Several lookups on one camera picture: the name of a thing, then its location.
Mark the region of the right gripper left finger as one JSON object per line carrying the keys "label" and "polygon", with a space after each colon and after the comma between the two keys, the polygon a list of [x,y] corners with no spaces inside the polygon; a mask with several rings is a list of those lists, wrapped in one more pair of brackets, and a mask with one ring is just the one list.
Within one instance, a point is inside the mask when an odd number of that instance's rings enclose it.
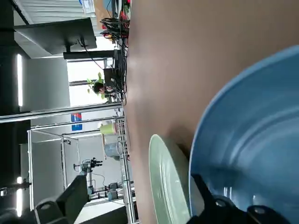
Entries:
{"label": "right gripper left finger", "polygon": [[2,224],[73,224],[89,201],[86,178],[78,175],[56,199],[45,199],[21,217],[6,212],[1,214]]}

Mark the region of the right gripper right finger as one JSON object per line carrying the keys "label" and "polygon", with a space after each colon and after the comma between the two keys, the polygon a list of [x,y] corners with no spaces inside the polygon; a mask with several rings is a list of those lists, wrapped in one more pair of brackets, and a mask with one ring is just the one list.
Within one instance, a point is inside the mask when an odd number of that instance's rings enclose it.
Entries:
{"label": "right gripper right finger", "polygon": [[190,218],[192,224],[288,224],[289,221],[264,205],[252,205],[242,211],[224,197],[214,197],[200,175],[192,175],[203,198],[204,209]]}

